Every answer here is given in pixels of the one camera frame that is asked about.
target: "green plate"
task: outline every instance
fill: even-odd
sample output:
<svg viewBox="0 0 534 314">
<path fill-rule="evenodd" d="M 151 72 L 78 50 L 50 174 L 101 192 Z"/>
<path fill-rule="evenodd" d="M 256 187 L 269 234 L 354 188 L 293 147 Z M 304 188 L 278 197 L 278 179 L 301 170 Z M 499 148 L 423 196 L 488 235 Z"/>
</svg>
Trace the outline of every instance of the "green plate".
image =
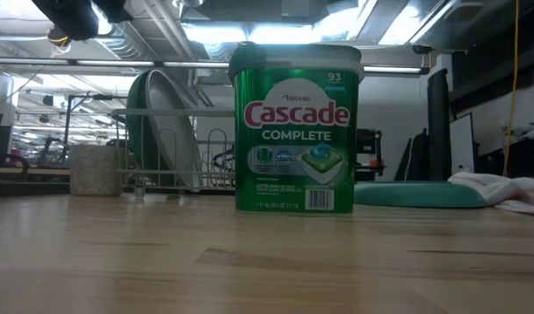
<svg viewBox="0 0 534 314">
<path fill-rule="evenodd" d="M 133 82 L 127 95 L 127 109 L 147 109 L 146 82 L 148 74 L 149 72 L 142 73 Z M 126 125 L 129 132 L 129 147 L 132 149 L 139 167 L 145 170 L 169 170 L 168 164 L 162 158 L 156 144 L 148 117 L 127 115 Z M 151 174 L 148 178 L 159 184 L 158 174 Z M 160 185 L 170 186 L 173 184 L 173 175 L 161 175 Z"/>
</svg>

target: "dawn logo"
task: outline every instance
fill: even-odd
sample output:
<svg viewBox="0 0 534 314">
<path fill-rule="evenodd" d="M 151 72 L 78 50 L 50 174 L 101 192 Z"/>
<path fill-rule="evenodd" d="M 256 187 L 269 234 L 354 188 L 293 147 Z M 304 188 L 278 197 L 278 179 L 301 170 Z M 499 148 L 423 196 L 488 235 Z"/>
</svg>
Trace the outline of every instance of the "dawn logo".
<svg viewBox="0 0 534 314">
<path fill-rule="evenodd" d="M 280 151 L 275 156 L 275 163 L 277 164 L 291 164 L 294 163 L 294 156 L 288 151 Z"/>
</svg>

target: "ceiling fixture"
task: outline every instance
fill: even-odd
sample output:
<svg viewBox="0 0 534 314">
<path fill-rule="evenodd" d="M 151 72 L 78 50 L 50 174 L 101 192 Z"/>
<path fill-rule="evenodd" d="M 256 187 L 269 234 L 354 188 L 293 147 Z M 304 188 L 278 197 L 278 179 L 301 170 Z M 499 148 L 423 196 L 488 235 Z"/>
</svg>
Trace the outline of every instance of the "ceiling fixture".
<svg viewBox="0 0 534 314">
<path fill-rule="evenodd" d="M 205 0 L 174 0 L 172 1 L 172 4 L 177 7 L 177 3 L 181 1 L 181 5 L 186 5 L 190 8 L 198 7 L 202 5 Z"/>
<path fill-rule="evenodd" d="M 402 73 L 402 74 L 422 74 L 423 69 L 417 67 L 397 67 L 397 66 L 370 66 L 364 67 L 366 73 Z"/>
<path fill-rule="evenodd" d="M 78 65 L 94 66 L 154 66 L 152 61 L 126 61 L 126 60 L 79 60 Z"/>
<path fill-rule="evenodd" d="M 405 44 L 415 43 L 434 26 L 458 0 L 442 0 L 436 7 L 441 8 L 436 12 L 432 10 L 426 17 L 413 6 L 408 5 L 395 18 L 379 44 Z"/>
<path fill-rule="evenodd" d="M 483 9 L 484 4 L 474 0 L 459 0 L 451 8 L 448 14 L 443 17 L 444 21 L 453 23 L 468 22 L 476 17 Z"/>
<path fill-rule="evenodd" d="M 38 136 L 36 134 L 33 134 L 33 133 L 17 133 L 17 132 L 13 132 L 13 135 L 22 136 L 24 138 L 31 139 L 31 140 L 35 140 L 35 139 L 38 138 Z"/>
<path fill-rule="evenodd" d="M 21 58 L 0 58 L 0 64 L 16 64 L 24 65 L 26 62 Z M 37 59 L 38 65 L 45 65 L 44 61 L 48 61 L 47 65 L 54 65 L 51 62 L 56 61 L 54 59 Z M 186 69 L 219 69 L 227 70 L 229 68 L 228 62 L 211 62 L 211 61 L 123 61 L 123 60 L 63 60 L 69 61 L 68 65 L 91 65 L 91 66 L 118 66 L 118 67 L 156 67 L 156 68 L 186 68 Z M 364 71 L 366 73 L 411 73 L 411 74 L 425 74 L 428 68 L 424 67 L 395 67 L 395 66 L 380 66 L 380 65 L 364 65 Z M 99 95 L 94 95 L 91 99 L 110 99 L 109 95 L 103 95 L 102 98 Z"/>
<path fill-rule="evenodd" d="M 240 26 L 182 24 L 189 40 L 202 44 L 239 43 L 247 37 Z"/>
<path fill-rule="evenodd" d="M 309 44 L 312 42 L 311 25 L 260 25 L 250 34 L 256 44 Z"/>
<path fill-rule="evenodd" d="M 3 65 L 67 65 L 63 59 L 37 59 L 37 58 L 0 58 Z"/>
<path fill-rule="evenodd" d="M 409 42 L 415 43 L 417 42 L 422 36 L 424 36 L 431 28 L 436 24 L 446 13 L 448 13 L 449 9 L 455 5 L 457 0 L 450 0 L 448 3 L 445 4 L 445 6 L 439 10 L 428 23 L 426 23 L 418 32 L 416 32 L 416 35 L 412 37 Z"/>
<path fill-rule="evenodd" d="M 110 118 L 107 118 L 105 116 L 96 116 L 94 117 L 96 119 L 96 121 L 100 121 L 104 124 L 107 124 L 107 125 L 111 125 L 112 124 L 112 120 Z"/>
<path fill-rule="evenodd" d="M 405 44 L 420 27 L 420 12 L 413 6 L 407 6 L 391 23 L 379 44 Z"/>
<path fill-rule="evenodd" d="M 344 38 L 354 27 L 360 8 L 351 8 L 335 12 L 317 22 L 313 28 L 317 42 Z"/>
<path fill-rule="evenodd" d="M 53 132 L 64 132 L 65 127 L 63 126 L 14 126 L 17 130 L 32 130 L 32 131 L 53 131 Z M 110 132 L 116 133 L 116 128 L 107 128 L 107 127 L 76 127 L 72 126 L 69 128 L 70 131 L 80 131 L 80 132 Z"/>
<path fill-rule="evenodd" d="M 360 8 L 360 14 L 356 19 L 356 23 L 349 30 L 348 35 L 346 36 L 347 40 L 357 40 L 360 32 L 364 28 L 368 18 L 372 14 L 375 4 L 378 3 L 378 0 L 359 0 L 358 7 Z"/>
</svg>

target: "yellow cable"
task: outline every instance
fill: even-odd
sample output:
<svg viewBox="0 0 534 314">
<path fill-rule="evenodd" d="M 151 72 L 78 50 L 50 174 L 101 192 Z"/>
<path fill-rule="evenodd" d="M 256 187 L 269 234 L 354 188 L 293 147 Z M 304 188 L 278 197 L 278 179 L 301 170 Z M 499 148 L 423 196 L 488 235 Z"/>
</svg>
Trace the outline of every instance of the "yellow cable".
<svg viewBox="0 0 534 314">
<path fill-rule="evenodd" d="M 513 92 L 511 93 L 511 113 L 510 123 L 508 125 L 508 143 L 505 147 L 505 156 L 503 159 L 503 176 L 508 176 L 508 162 L 510 161 L 510 147 L 511 147 L 511 130 L 513 129 L 513 118 L 515 116 L 516 93 L 517 93 L 517 79 L 519 70 L 519 0 L 515 0 L 515 44 L 514 44 L 514 70 L 513 70 Z"/>
<path fill-rule="evenodd" d="M 49 39 L 51 42 L 53 43 L 59 43 L 59 42 L 65 42 L 67 39 L 69 39 L 67 36 L 65 36 L 64 38 L 60 38 L 60 39 Z"/>
</svg>

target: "cascade complete container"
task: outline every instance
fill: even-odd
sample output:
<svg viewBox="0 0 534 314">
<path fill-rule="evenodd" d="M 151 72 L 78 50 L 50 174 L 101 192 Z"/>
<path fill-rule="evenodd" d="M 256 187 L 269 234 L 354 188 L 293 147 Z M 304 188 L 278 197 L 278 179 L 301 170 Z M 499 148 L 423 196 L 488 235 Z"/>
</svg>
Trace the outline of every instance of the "cascade complete container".
<svg viewBox="0 0 534 314">
<path fill-rule="evenodd" d="M 360 59 L 346 46 L 236 49 L 236 208 L 353 210 Z"/>
</svg>

